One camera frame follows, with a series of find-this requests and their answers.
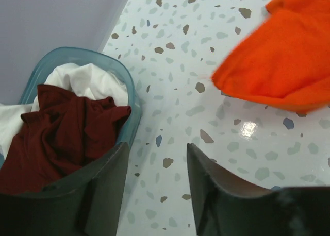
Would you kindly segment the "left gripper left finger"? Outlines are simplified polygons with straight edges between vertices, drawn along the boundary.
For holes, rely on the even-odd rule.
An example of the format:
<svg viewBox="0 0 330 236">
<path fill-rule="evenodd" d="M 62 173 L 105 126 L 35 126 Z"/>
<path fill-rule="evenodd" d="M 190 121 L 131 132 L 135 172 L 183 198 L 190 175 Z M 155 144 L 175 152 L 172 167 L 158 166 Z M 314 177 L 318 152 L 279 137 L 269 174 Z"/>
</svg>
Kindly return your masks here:
<svg viewBox="0 0 330 236">
<path fill-rule="evenodd" d="M 1 194 L 1 235 L 116 235 L 128 157 L 122 142 L 40 192 Z"/>
</svg>

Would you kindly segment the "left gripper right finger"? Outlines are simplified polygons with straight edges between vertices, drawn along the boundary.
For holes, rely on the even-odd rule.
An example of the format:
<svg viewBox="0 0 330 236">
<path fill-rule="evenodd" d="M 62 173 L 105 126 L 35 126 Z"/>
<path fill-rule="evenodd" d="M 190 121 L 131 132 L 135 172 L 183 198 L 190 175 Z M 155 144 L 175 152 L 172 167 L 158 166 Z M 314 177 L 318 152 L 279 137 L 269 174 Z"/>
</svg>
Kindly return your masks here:
<svg viewBox="0 0 330 236">
<path fill-rule="evenodd" d="M 187 144 L 197 235 L 329 235 L 329 187 L 266 189 Z"/>
</svg>

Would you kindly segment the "orange t shirt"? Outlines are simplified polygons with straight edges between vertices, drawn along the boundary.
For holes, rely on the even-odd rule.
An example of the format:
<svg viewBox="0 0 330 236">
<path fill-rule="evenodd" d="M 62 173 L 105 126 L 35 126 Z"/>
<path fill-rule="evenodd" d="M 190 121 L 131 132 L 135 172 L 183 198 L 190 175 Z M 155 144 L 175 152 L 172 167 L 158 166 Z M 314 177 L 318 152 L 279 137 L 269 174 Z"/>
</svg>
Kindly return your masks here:
<svg viewBox="0 0 330 236">
<path fill-rule="evenodd" d="M 271 0 L 212 75 L 225 95 L 299 114 L 329 105 L 329 0 Z"/>
</svg>

